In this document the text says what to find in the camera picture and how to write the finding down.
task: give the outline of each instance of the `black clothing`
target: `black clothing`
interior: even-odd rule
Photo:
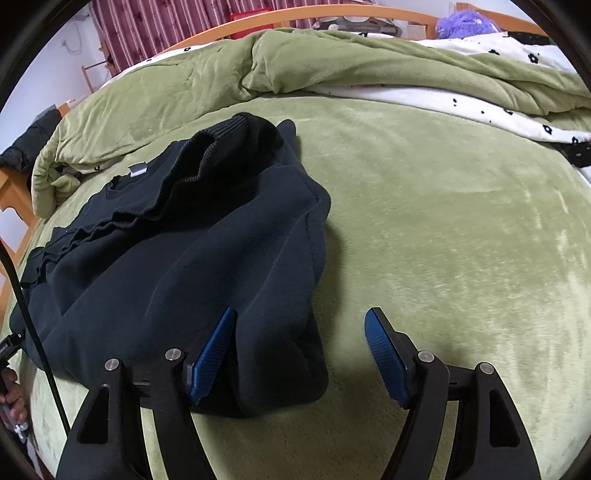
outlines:
[[[330,197],[294,154],[295,134],[291,121],[242,113],[174,142],[33,250],[21,284],[56,375],[90,388],[109,358],[188,349],[230,306],[235,342],[208,412],[251,416],[324,393],[311,300]],[[10,325],[24,330],[18,309]],[[40,366],[28,336],[25,350]]]
[[[556,45],[550,37],[538,33],[507,32],[507,35],[516,39],[522,45]]]
[[[30,176],[39,152],[45,147],[60,121],[61,114],[56,108],[44,113],[0,155],[0,167],[11,167]]]

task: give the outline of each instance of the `human hand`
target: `human hand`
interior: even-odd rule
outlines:
[[[25,391],[22,385],[14,383],[18,379],[17,373],[10,368],[5,368],[2,370],[2,379],[8,393],[6,395],[0,394],[0,404],[7,403],[10,405],[10,416],[18,423],[24,423],[27,421],[29,412],[25,406],[25,399],[23,398]]]

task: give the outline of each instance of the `black cable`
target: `black cable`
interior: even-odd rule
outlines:
[[[68,422],[64,405],[61,402],[60,393],[57,390],[56,379],[53,376],[53,372],[51,371],[51,367],[49,366],[49,362],[47,360],[47,355],[45,354],[45,349],[43,348],[43,344],[41,343],[39,335],[37,335],[37,330],[35,329],[31,314],[29,313],[27,302],[25,301],[25,297],[22,294],[21,283],[18,279],[17,271],[14,268],[12,259],[10,258],[8,251],[2,242],[0,242],[0,261],[2,262],[2,265],[4,265],[6,273],[8,274],[8,279],[10,280],[10,284],[14,290],[14,296],[17,298],[18,307],[21,309],[22,318],[25,320],[25,325],[27,326],[29,335],[31,335],[31,340],[33,341],[33,345],[35,345],[37,355],[39,355],[41,366],[43,367],[45,375],[47,376],[47,381],[49,382],[51,395],[53,396],[53,400],[56,403],[57,411],[60,414],[61,423],[64,426],[64,430],[66,431],[66,436],[68,436],[70,434],[70,423]]]

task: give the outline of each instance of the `white wall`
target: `white wall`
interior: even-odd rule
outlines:
[[[422,12],[440,18],[447,17],[453,11],[450,10],[450,4],[452,3],[450,0],[376,0],[376,2],[379,5],[404,8],[405,10]],[[485,10],[530,20],[511,0],[466,0],[466,2]]]
[[[64,41],[71,51],[80,53],[70,54]],[[105,59],[99,47],[91,18],[83,22],[72,20],[55,34],[33,60],[0,112],[0,153],[49,106],[90,95],[81,67]],[[103,65],[88,73],[95,88],[111,77]]]

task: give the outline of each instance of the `green comforter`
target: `green comforter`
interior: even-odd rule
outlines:
[[[552,113],[562,128],[591,127],[591,95],[573,73],[404,40],[267,30],[150,64],[82,103],[35,163],[33,209],[49,218],[78,188],[63,167],[96,172],[206,113],[322,82],[437,87],[529,115]]]
[[[566,123],[569,108],[587,105],[589,95],[576,76],[540,73],[494,55],[461,57],[403,41],[337,36],[265,32],[222,42],[142,68],[93,95],[66,117],[38,162],[37,209],[49,205],[48,215],[54,208],[56,186],[39,188],[53,148],[62,163],[123,159],[68,198],[61,190],[63,205],[31,246],[44,245],[54,226],[68,225],[114,175],[174,140],[240,111],[275,124],[291,118],[304,166],[333,200],[327,265],[314,301],[330,385],[312,405],[259,419],[195,415],[218,478],[381,476],[405,417],[388,398],[363,334],[365,312],[381,306],[395,328],[443,361],[469,368],[493,363],[530,433],[544,480],[556,480],[591,433],[591,190],[554,149],[487,125],[365,100],[260,96],[252,87],[284,92],[338,81],[337,65],[352,56],[362,62],[345,69],[348,82],[410,78],[417,61],[423,68],[414,69],[414,79],[421,85],[449,85],[454,72],[458,91],[490,94],[532,115],[566,112],[556,114]],[[300,48],[322,42],[326,51],[306,47],[314,60],[296,69],[295,59],[274,53],[291,48],[290,39]],[[384,61],[390,55],[396,61]],[[293,78],[277,79],[281,65]],[[439,75],[445,69],[449,74]],[[586,121],[586,108],[576,114]],[[41,201],[48,195],[49,202]],[[15,364],[31,393],[40,451],[55,472],[65,436],[47,381],[30,362]],[[58,384],[73,421],[86,391]],[[444,477],[452,414],[433,479]],[[163,480],[151,412],[142,415],[154,479]]]

